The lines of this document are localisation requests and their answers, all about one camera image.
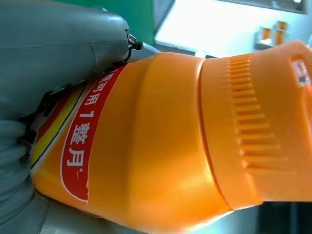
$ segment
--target yellow stripe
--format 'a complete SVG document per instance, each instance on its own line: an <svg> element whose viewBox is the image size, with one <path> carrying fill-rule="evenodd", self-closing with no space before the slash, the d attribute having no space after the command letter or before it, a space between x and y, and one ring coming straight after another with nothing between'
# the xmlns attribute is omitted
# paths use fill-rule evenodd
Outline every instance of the yellow stripe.
<svg viewBox="0 0 312 234"><path fill-rule="evenodd" d="M33 149L31 157L32 166L40 158L45 150L50 145L50 143L55 137L55 135L60 129L60 127L70 114L71 110L76 103L78 98L82 92L83 87L77 89L70 95L69 100L60 112L60 114L48 128L39 141L38 141Z"/></svg>

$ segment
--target orange plastic bottle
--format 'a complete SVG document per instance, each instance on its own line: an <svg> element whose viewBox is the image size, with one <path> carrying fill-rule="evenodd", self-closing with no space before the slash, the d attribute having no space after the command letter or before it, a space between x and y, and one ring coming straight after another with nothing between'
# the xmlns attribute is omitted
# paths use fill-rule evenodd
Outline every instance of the orange plastic bottle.
<svg viewBox="0 0 312 234"><path fill-rule="evenodd" d="M160 53L77 87L32 125L36 189L146 232L311 201L312 52Z"/></svg>

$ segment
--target white light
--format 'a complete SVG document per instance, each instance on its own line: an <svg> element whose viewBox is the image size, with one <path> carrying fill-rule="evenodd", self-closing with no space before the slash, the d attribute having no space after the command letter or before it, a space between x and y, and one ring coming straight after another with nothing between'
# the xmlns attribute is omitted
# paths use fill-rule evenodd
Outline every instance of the white light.
<svg viewBox="0 0 312 234"><path fill-rule="evenodd" d="M261 40L260 42L262 44L270 45L270 39Z"/></svg>
<svg viewBox="0 0 312 234"><path fill-rule="evenodd" d="M195 57L199 57L199 58L205 58L205 53L204 52L204 51L202 51L202 50L197 50L196 53L195 53Z"/></svg>
<svg viewBox="0 0 312 234"><path fill-rule="evenodd" d="M221 214L221 215L220 215L220 216L217 216L217 217L215 217L215 218L212 218L212 219L210 219L210 220L209 220L209 221L206 221L206 222L202 222L202 223L199 223L199 224L197 224L197 225L195 225L195 226L188 228L187 230L190 231L190 232L192 232L192 231L196 231L196 230L199 230L199 229L202 229L202 228L205 228L205 227L209 226L209 225L211 225L211 224L213 224L213 223L215 223L215 222L217 222L217 221L218 221L218 220L220 220L220 219L221 219L221 218L224 218L224 217L225 217L225 216L227 216L227 215L229 215L229 214L230 214L230 213L232 213L232 212L234 212L234 211L228 211L228 212L226 212L226 213L224 213L224 214Z"/></svg>
<svg viewBox="0 0 312 234"><path fill-rule="evenodd" d="M307 42L307 46L312 49L312 35L310 37L310 39Z"/></svg>

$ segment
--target gray plastic machine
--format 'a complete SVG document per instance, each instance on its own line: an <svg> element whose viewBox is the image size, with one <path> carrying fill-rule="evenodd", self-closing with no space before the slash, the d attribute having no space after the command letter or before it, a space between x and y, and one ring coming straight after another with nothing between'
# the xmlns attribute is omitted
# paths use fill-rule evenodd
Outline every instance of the gray plastic machine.
<svg viewBox="0 0 312 234"><path fill-rule="evenodd" d="M45 0L0 0L0 234L131 233L34 191L23 116L49 91L122 63L138 46L122 17Z"/></svg>

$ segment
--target green wall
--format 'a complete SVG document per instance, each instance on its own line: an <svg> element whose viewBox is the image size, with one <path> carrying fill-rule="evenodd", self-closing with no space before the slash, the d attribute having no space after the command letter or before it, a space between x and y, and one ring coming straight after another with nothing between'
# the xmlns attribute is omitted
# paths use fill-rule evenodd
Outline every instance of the green wall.
<svg viewBox="0 0 312 234"><path fill-rule="evenodd" d="M154 44L153 0L57 0L70 4L106 8L125 18L137 40Z"/></svg>

